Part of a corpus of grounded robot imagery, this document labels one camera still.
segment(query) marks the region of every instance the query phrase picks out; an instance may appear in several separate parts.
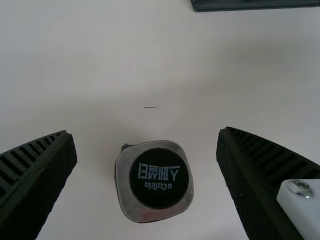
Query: black lid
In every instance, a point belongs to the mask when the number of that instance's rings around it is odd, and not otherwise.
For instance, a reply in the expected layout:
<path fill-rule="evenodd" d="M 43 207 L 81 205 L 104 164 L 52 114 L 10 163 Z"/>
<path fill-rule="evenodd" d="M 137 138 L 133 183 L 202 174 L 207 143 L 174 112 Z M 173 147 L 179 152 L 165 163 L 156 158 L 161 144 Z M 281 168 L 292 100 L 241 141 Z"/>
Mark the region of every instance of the black lid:
<path fill-rule="evenodd" d="M 153 209 L 166 209 L 185 195 L 189 173 L 178 154 L 165 148 L 153 148 L 134 161 L 129 181 L 133 194 L 142 204 Z"/>

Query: white plastic bracket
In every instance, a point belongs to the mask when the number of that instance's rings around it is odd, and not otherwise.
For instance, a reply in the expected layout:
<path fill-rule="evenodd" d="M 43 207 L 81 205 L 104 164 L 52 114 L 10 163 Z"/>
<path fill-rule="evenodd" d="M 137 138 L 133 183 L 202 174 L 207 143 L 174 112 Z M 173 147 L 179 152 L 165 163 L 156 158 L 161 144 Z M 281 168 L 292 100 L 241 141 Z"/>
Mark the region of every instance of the white plastic bracket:
<path fill-rule="evenodd" d="M 304 240 L 320 240 L 320 179 L 285 180 L 276 200 Z"/>

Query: black foam pad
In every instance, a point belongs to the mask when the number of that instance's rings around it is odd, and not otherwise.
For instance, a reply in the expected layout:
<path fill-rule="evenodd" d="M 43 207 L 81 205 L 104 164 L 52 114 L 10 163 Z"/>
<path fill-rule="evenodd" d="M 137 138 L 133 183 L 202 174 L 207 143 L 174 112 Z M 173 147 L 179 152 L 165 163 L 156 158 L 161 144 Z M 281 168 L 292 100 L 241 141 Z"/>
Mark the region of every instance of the black foam pad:
<path fill-rule="evenodd" d="M 250 240 L 303 240 L 276 197 L 284 180 L 319 179 L 319 165 L 232 127 L 219 132 L 216 160 Z"/>
<path fill-rule="evenodd" d="M 319 0 L 191 0 L 195 12 L 319 7 Z"/>
<path fill-rule="evenodd" d="M 60 131 L 0 154 L 0 239 L 34 240 L 77 163 Z"/>

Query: white table surface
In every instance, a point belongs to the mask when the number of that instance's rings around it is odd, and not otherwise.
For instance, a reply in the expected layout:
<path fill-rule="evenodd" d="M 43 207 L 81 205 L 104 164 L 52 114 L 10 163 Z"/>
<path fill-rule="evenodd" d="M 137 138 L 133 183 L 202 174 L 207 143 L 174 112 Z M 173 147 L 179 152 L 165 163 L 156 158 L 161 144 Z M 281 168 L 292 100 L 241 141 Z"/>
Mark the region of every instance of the white table surface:
<path fill-rule="evenodd" d="M 247 240 L 218 133 L 320 163 L 319 19 L 319 8 L 195 13 L 188 0 L 1 1 L 0 152 L 67 130 L 78 156 L 37 239 Z M 114 163 L 123 143 L 153 140 L 183 147 L 195 197 L 138 224 L 121 212 Z"/>

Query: metal screw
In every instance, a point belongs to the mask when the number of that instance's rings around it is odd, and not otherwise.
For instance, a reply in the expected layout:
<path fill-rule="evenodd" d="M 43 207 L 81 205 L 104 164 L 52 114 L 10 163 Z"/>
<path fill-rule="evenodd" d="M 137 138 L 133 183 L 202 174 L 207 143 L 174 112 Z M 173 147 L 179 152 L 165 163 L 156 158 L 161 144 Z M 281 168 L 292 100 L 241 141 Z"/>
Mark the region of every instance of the metal screw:
<path fill-rule="evenodd" d="M 308 183 L 302 181 L 302 180 L 291 180 L 287 183 L 288 188 L 293 192 L 294 194 L 309 199 L 314 196 L 310 186 Z"/>
<path fill-rule="evenodd" d="M 297 180 L 297 181 L 294 181 L 294 184 L 297 185 L 301 189 L 309 189 L 308 183 L 306 183 L 304 181 Z"/>

